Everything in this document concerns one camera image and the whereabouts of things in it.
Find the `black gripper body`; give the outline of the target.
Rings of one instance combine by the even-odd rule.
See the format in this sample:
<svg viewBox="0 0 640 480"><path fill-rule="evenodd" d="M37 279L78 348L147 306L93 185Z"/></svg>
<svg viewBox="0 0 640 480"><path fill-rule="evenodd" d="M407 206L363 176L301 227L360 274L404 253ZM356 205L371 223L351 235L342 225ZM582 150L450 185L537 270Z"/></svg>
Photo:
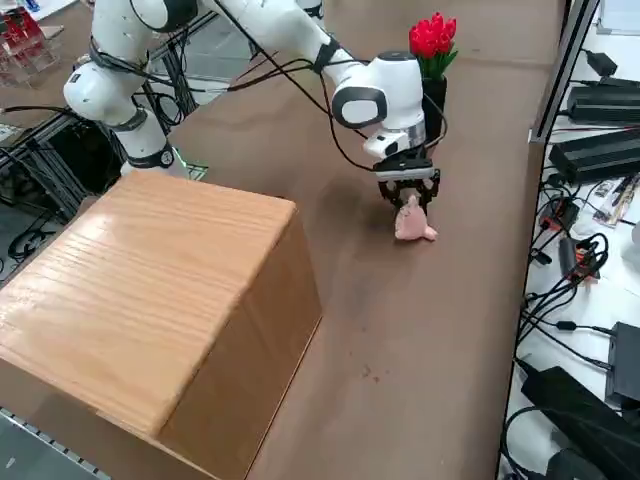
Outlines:
<svg viewBox="0 0 640 480"><path fill-rule="evenodd" d="M376 163L373 171L380 182L428 180L433 176L433 162L420 147L387 157Z"/></svg>

